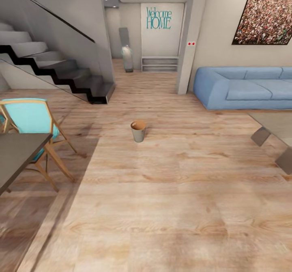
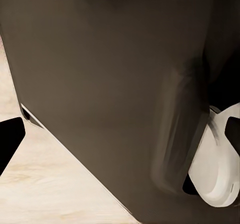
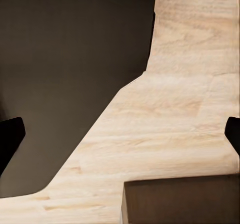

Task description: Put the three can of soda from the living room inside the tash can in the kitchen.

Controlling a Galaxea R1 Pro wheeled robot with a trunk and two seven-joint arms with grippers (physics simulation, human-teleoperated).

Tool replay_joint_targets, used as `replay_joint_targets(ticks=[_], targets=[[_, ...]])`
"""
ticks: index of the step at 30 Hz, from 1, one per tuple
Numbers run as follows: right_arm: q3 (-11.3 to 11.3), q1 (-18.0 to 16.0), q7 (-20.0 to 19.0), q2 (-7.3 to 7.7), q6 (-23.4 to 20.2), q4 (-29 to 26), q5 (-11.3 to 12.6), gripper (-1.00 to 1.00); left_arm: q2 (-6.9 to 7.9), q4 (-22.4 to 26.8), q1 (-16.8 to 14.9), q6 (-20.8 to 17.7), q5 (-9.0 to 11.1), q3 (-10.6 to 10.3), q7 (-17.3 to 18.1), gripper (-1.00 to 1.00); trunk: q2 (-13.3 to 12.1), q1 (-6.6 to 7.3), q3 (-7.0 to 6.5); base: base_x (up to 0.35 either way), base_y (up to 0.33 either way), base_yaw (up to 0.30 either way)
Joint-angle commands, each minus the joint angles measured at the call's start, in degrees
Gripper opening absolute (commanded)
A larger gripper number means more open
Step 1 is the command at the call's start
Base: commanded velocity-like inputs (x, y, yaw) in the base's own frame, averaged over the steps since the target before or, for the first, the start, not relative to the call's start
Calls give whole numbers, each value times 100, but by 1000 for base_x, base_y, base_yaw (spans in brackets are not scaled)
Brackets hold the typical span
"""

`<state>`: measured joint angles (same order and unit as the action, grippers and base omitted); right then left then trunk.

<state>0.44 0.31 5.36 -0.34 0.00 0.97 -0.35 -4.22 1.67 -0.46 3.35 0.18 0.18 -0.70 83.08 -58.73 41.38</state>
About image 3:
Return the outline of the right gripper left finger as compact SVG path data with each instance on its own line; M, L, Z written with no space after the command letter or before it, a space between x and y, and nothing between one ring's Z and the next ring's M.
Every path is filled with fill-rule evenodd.
M21 117L0 122L0 176L25 137L25 133Z

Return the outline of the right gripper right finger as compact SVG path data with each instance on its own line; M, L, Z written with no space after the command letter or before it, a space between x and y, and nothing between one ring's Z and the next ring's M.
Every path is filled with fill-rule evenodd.
M240 156L240 119L229 117L225 127L225 136Z

